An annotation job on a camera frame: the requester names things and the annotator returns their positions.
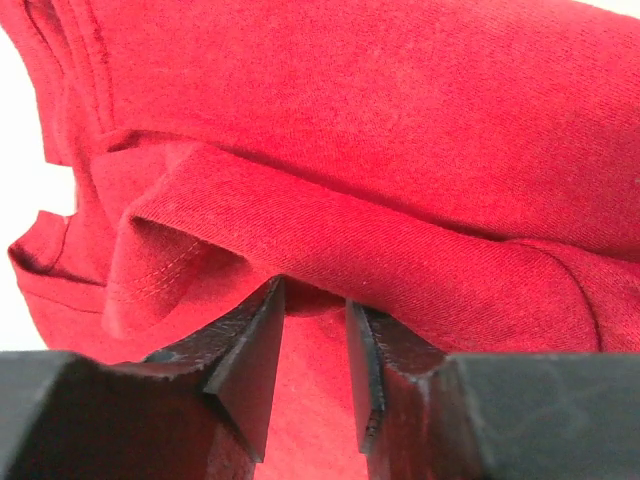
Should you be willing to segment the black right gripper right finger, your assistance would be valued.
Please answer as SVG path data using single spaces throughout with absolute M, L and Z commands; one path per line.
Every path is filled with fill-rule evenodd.
M 346 307 L 356 433 L 372 479 L 635 479 L 635 354 L 446 354 Z

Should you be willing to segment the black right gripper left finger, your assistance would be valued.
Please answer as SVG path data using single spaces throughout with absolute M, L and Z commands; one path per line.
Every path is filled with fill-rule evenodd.
M 249 479 L 265 456 L 284 322 L 274 278 L 140 362 L 1 356 L 5 479 Z

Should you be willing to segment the red t shirt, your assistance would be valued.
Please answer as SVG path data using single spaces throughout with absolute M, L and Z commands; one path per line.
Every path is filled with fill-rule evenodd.
M 287 288 L 261 479 L 362 479 L 353 299 L 447 352 L 639 348 L 639 23 L 574 1 L 5 1 L 77 210 L 45 343 L 135 361 Z

